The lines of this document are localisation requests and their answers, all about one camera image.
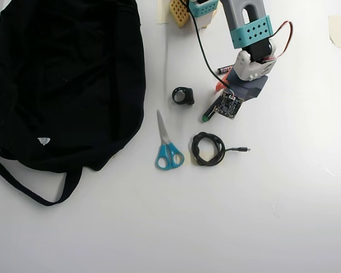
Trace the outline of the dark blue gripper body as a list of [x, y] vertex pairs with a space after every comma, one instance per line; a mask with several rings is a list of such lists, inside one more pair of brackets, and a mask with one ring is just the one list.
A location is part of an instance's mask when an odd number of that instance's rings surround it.
[[230, 70], [226, 81], [237, 98], [248, 101], [257, 98], [268, 80], [268, 76], [262, 76], [256, 80], [243, 81], [234, 70]]

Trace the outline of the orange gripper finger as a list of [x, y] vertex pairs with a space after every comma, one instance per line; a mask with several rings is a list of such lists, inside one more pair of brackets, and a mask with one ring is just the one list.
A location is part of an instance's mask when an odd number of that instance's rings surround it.
[[[228, 76], [228, 74], [224, 75], [222, 77], [222, 81], [228, 85], [229, 82], [227, 80], [227, 76]], [[218, 93], [219, 91], [221, 91], [222, 89], [225, 89], [225, 88], [227, 88], [227, 87], [223, 83], [218, 82], [216, 87], [215, 87], [215, 92]]]

